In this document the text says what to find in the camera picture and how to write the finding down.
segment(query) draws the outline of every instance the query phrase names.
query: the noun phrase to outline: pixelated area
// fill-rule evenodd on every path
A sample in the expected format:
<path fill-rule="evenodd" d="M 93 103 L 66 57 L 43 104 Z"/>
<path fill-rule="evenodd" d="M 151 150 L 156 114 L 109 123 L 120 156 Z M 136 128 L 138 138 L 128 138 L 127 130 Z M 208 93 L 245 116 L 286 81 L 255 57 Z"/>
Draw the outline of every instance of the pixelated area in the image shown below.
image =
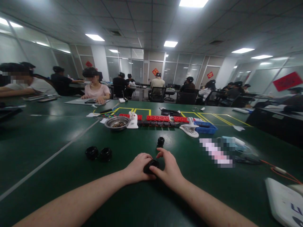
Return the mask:
<path fill-rule="evenodd" d="M 235 158 L 235 139 L 200 139 L 200 147 L 203 154 L 209 156 L 217 164 L 218 168 L 234 168 Z"/>

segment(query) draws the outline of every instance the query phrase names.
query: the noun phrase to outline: table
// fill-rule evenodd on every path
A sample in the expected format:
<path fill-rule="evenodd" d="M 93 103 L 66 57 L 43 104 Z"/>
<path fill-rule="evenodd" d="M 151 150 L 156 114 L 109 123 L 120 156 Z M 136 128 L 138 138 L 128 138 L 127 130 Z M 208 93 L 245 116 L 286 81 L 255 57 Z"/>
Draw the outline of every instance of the table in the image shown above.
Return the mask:
<path fill-rule="evenodd" d="M 47 103 L 27 102 L 26 109 L 1 124 L 0 182 L 1 194 L 34 171 L 39 164 L 53 157 L 0 201 L 0 223 L 11 226 L 54 198 L 99 177 L 125 168 L 141 153 L 156 156 L 157 140 L 165 138 L 164 148 L 176 157 L 182 174 L 211 195 L 237 210 L 259 226 L 281 226 L 270 215 L 264 180 L 271 177 L 288 185 L 268 166 L 237 164 L 236 168 L 217 168 L 199 146 L 199 140 L 177 128 L 144 127 L 112 133 L 99 119 L 86 118 L 91 106 L 64 104 L 75 97 L 62 97 Z M 6 103 L 23 103 L 18 98 L 1 99 Z M 206 107 L 204 112 L 191 111 L 192 105 L 111 100 L 105 107 L 117 105 L 117 113 L 130 110 L 137 114 L 159 115 L 159 107 L 180 110 L 186 117 L 200 116 L 216 125 L 214 135 L 200 138 L 234 136 L 244 141 L 258 158 L 287 170 L 303 180 L 302 150 L 250 127 L 248 115 L 232 108 Z M 245 131 L 238 132 L 232 125 Z M 90 161 L 84 151 L 89 146 L 99 150 L 110 147 L 109 163 Z M 164 168 L 160 159 L 160 168 Z M 203 226 L 201 219 L 160 180 L 129 185 L 113 195 L 83 226 Z"/>

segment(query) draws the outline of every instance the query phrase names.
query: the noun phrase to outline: white clamp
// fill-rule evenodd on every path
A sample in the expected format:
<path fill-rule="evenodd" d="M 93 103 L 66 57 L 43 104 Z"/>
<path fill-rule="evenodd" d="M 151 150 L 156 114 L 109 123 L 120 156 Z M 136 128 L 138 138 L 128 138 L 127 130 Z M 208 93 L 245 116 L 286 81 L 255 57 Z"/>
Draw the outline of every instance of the white clamp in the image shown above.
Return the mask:
<path fill-rule="evenodd" d="M 135 112 L 129 112 L 129 119 L 130 119 L 130 123 L 128 124 L 128 126 L 126 128 L 129 129 L 137 129 L 138 127 L 138 115 Z"/>
<path fill-rule="evenodd" d="M 195 125 L 193 123 L 193 118 L 187 118 L 189 121 L 189 124 L 181 125 L 180 129 L 183 130 L 186 134 L 188 134 L 190 137 L 198 138 L 199 133 L 195 131 L 195 128 L 198 128 L 198 125 Z"/>

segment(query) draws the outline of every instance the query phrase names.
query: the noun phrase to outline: paper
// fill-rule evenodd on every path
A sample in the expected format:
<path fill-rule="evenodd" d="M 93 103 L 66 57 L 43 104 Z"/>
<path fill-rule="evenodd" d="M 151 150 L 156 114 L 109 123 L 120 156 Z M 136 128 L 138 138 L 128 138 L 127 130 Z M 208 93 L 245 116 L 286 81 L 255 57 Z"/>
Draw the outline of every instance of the paper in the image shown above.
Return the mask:
<path fill-rule="evenodd" d="M 100 113 L 90 113 L 89 115 L 87 115 L 87 117 L 97 117 L 99 115 Z"/>
<path fill-rule="evenodd" d="M 234 129 L 237 130 L 237 131 L 242 131 L 242 130 L 245 130 L 245 128 L 241 127 L 241 126 L 235 126 L 233 125 Z"/>
<path fill-rule="evenodd" d="M 105 122 L 107 121 L 107 118 L 103 118 L 102 121 L 100 121 L 100 123 L 105 124 Z"/>

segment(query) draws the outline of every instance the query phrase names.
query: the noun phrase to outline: red sign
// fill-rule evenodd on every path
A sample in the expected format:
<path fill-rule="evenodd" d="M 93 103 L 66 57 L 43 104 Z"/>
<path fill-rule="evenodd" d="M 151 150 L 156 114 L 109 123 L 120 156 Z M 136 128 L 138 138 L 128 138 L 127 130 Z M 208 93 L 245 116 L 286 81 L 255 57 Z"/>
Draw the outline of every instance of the red sign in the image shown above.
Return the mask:
<path fill-rule="evenodd" d="M 278 91 L 283 91 L 288 88 L 302 84 L 303 81 L 297 72 L 286 75 L 278 80 L 275 80 L 274 85 Z"/>
<path fill-rule="evenodd" d="M 154 69 L 154 71 L 152 72 L 154 75 L 156 75 L 159 71 L 157 70 L 157 68 Z"/>
<path fill-rule="evenodd" d="M 212 72 L 210 72 L 209 74 L 207 74 L 207 77 L 210 79 L 214 76 L 214 74 Z"/>
<path fill-rule="evenodd" d="M 89 61 L 87 61 L 87 63 L 85 64 L 87 67 L 92 67 L 92 64 L 89 62 Z"/>

